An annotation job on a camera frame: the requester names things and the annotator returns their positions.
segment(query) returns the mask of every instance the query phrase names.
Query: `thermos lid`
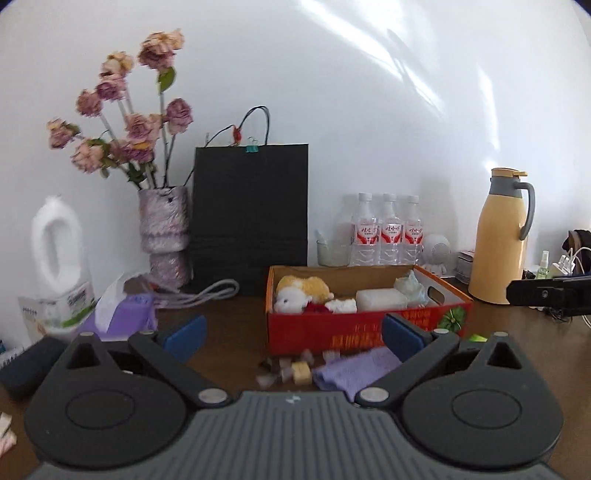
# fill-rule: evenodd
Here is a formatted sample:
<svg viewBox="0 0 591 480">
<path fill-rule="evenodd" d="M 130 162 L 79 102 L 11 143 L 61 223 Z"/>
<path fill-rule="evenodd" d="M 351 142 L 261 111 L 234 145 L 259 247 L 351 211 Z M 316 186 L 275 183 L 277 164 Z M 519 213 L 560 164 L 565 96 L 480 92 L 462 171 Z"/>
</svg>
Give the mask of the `thermos lid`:
<svg viewBox="0 0 591 480">
<path fill-rule="evenodd" d="M 492 176 L 493 177 L 527 177 L 526 171 L 515 170 L 514 168 L 493 168 L 492 169 Z"/>
</svg>

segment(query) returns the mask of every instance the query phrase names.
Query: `black pouch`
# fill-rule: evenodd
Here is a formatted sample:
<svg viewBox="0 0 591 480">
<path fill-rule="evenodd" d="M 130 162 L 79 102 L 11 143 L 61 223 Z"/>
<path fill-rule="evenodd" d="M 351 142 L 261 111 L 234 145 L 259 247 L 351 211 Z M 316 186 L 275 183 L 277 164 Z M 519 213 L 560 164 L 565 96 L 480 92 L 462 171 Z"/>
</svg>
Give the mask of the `black pouch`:
<svg viewBox="0 0 591 480">
<path fill-rule="evenodd" d="M 271 265 L 307 263 L 308 145 L 197 148 L 191 224 L 189 290 L 264 295 Z"/>
</svg>

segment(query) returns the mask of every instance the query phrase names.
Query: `yellow plush toy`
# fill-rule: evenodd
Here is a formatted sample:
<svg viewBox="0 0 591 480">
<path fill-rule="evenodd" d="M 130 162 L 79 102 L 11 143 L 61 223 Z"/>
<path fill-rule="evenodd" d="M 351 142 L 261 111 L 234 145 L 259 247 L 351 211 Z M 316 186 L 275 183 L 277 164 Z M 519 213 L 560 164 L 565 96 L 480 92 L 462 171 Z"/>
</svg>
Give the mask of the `yellow plush toy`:
<svg viewBox="0 0 591 480">
<path fill-rule="evenodd" d="M 318 277 L 298 278 L 286 275 L 279 281 L 277 293 L 286 287 L 299 288 L 306 296 L 311 297 L 313 303 L 324 304 L 335 297 L 324 280 Z"/>
</svg>

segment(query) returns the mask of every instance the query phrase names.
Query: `red cardboard box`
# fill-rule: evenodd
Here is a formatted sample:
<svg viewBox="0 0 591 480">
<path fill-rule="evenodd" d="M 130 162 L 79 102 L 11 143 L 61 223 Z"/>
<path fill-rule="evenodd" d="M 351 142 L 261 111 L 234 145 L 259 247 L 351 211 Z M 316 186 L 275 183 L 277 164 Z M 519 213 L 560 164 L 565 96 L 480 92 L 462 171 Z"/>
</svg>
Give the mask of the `red cardboard box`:
<svg viewBox="0 0 591 480">
<path fill-rule="evenodd" d="M 400 310 L 397 313 L 415 325 L 433 330 L 445 327 L 462 334 L 472 308 L 470 297 L 441 278 L 415 265 L 374 267 L 283 267 L 273 266 L 267 281 L 267 334 L 271 355 L 299 355 L 310 349 L 343 352 L 382 346 L 381 323 L 389 312 L 274 313 L 275 289 L 285 275 L 320 277 L 338 299 L 355 298 L 358 290 L 392 288 L 398 277 L 413 269 L 417 280 L 427 287 L 431 305 L 425 308 Z"/>
</svg>

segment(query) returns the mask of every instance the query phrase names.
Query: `yellow thermos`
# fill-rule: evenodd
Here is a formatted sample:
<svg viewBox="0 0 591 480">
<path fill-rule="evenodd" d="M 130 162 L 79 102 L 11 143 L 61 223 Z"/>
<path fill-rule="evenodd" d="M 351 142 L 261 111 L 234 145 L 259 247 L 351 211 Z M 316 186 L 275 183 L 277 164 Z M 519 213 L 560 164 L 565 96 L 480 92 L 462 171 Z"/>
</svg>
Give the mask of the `yellow thermos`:
<svg viewBox="0 0 591 480">
<path fill-rule="evenodd" d="M 479 300 L 508 304 L 506 288 L 520 280 L 525 239 L 534 220 L 535 192 L 530 183 L 519 181 L 524 171 L 493 168 L 491 189 L 478 220 L 476 248 L 468 291 Z M 521 196 L 527 190 L 527 214 Z"/>
</svg>

